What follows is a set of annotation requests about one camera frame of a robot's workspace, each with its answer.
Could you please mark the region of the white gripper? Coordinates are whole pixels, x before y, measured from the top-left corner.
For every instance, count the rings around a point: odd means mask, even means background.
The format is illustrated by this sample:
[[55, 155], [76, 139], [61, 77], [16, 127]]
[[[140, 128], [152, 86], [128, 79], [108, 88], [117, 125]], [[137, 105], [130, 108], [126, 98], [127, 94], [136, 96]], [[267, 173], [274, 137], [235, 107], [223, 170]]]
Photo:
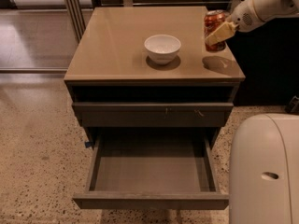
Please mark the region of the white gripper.
[[211, 32], [205, 38], [205, 43], [213, 46], [233, 37], [236, 30], [247, 33], [262, 25], [262, 21], [255, 11], [254, 0], [242, 1], [235, 7], [231, 19], [232, 21], [223, 22], [215, 31]]

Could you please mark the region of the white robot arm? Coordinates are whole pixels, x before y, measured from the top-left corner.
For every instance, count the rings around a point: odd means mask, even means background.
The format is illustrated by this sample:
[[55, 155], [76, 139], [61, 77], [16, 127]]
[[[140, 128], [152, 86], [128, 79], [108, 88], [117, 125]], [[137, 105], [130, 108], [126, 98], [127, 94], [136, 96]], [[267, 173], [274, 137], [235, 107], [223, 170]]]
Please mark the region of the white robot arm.
[[[205, 37], [209, 46], [298, 11], [299, 0], [245, 0]], [[231, 146], [229, 224], [299, 224], [299, 117], [244, 120]]]

